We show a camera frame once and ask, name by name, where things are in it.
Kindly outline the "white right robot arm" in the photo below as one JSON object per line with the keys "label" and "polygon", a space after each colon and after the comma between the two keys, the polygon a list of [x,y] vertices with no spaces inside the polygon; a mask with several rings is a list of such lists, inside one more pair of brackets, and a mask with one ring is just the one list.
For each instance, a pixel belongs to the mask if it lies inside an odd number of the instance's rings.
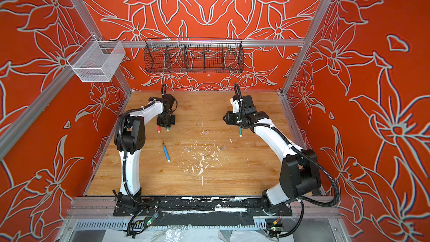
{"label": "white right robot arm", "polygon": [[228,125],[249,129],[259,136],[281,162],[279,182],[263,191],[262,207],[269,215],[275,214],[284,202],[293,202],[321,186],[316,153],[305,150],[287,138],[265,112],[257,111],[250,95],[234,95],[230,99],[232,111],[223,120]]}

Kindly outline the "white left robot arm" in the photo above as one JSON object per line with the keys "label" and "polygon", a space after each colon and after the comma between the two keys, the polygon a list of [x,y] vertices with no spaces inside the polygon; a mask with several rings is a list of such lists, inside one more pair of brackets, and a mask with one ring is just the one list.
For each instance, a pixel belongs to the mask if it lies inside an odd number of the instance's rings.
{"label": "white left robot arm", "polygon": [[170,94],[150,97],[149,103],[123,113],[118,120],[114,143],[122,161],[122,182],[119,197],[132,205],[146,205],[142,198],[139,179],[140,154],[146,143],[146,124],[157,119],[157,125],[169,129],[175,124],[174,105],[177,100]]}

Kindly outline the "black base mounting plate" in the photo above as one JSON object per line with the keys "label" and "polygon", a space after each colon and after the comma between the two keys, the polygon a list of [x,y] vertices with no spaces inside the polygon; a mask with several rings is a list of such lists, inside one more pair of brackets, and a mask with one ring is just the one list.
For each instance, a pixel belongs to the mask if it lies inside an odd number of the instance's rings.
{"label": "black base mounting plate", "polygon": [[113,215],[132,216],[139,208],[141,215],[158,212],[191,214],[204,212],[242,213],[248,216],[292,216],[291,207],[285,203],[263,210],[261,196],[152,196],[144,197],[144,206],[135,205],[128,197],[116,197]]}

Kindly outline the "aluminium frame rails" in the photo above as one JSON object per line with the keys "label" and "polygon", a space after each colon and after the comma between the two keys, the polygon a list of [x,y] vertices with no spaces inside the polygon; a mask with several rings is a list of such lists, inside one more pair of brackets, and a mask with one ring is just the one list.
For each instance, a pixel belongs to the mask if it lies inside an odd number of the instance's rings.
{"label": "aluminium frame rails", "polygon": [[[85,44],[88,42],[96,41],[106,41],[99,38],[96,34],[91,34]],[[302,39],[291,39],[291,40],[263,40],[263,39],[247,39],[243,41],[243,48],[249,47],[287,47],[287,46],[302,46],[304,41]],[[144,49],[145,41],[120,41],[125,48],[142,48]],[[82,48],[85,44],[79,44],[78,48]],[[56,98],[57,94],[64,88],[64,86],[69,82],[72,76],[76,76],[72,71],[71,67],[67,64],[64,71],[52,82],[48,88],[30,105],[30,107],[17,119],[17,121],[10,127],[6,133],[1,137],[1,155],[6,155],[14,145],[19,141],[22,135],[38,120],[45,112],[48,105]],[[113,77],[116,77],[120,82],[121,87],[124,89],[126,95],[131,94],[131,90],[128,83],[121,74],[119,68]],[[125,113],[126,110],[122,110],[120,116]],[[114,133],[118,129],[117,125],[114,128]],[[318,164],[315,164],[320,169],[320,174],[325,173],[325,169]],[[338,186],[334,187],[334,196],[331,201],[320,202],[310,197],[310,193],[299,197],[298,202],[308,202],[320,207],[332,207],[335,206],[340,198]]]}

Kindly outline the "clear plastic bin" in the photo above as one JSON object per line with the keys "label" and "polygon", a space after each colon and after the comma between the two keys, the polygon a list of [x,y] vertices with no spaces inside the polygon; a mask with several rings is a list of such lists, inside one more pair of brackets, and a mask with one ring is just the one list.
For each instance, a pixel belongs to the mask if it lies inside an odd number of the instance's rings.
{"label": "clear plastic bin", "polygon": [[82,82],[110,82],[124,57],[122,42],[92,40],[78,48],[67,64]]}

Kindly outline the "blue pen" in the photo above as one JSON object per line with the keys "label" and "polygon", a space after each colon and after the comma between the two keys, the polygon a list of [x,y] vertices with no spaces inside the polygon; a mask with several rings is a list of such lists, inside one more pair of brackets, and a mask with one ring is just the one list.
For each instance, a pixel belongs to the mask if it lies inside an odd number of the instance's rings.
{"label": "blue pen", "polygon": [[162,143],[162,148],[163,148],[163,152],[164,152],[165,157],[166,157],[166,161],[170,162],[171,161],[170,155],[169,155],[168,149],[164,143]]}

